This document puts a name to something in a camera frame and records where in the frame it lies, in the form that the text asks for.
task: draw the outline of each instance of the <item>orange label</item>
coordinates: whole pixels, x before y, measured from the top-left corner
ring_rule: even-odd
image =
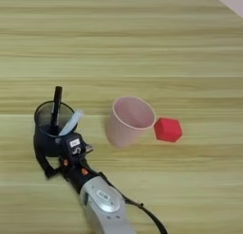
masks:
[[[83,174],[83,175],[88,175],[89,172],[88,172],[86,169],[82,169],[82,174]]]

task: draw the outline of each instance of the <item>cup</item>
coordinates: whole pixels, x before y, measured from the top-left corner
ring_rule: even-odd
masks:
[[[34,147],[38,153],[44,156],[56,157],[61,152],[62,139],[72,134],[77,125],[66,135],[53,135],[50,131],[51,113],[53,109],[53,101],[47,101],[41,104],[35,111],[35,134],[34,134]],[[58,133],[62,131],[65,125],[73,116],[74,111],[65,103],[61,103],[59,111],[59,129]]]
[[[154,126],[156,113],[143,99],[122,97],[114,101],[105,131],[109,142],[125,148]]]

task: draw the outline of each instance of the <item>table surface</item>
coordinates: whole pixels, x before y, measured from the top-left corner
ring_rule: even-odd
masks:
[[[72,187],[47,181],[33,113],[64,87],[90,165],[176,234],[243,232],[243,20],[217,0],[0,0],[0,233],[91,234]],[[183,138],[106,140],[112,101],[138,96]],[[127,209],[138,234],[158,233]]]

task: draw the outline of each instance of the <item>white pen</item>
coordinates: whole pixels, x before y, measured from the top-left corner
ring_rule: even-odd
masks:
[[[65,125],[63,130],[59,133],[59,136],[61,135],[67,135],[71,130],[75,127],[75,125],[80,121],[80,118],[84,116],[84,111],[81,109],[78,109],[73,114],[72,118],[69,120],[69,122]]]

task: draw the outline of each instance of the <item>black pen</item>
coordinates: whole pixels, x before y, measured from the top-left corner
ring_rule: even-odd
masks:
[[[51,113],[51,121],[50,121],[50,133],[52,135],[58,135],[59,133],[59,110],[62,100],[63,88],[61,86],[56,86],[54,101],[53,101],[53,109]]]

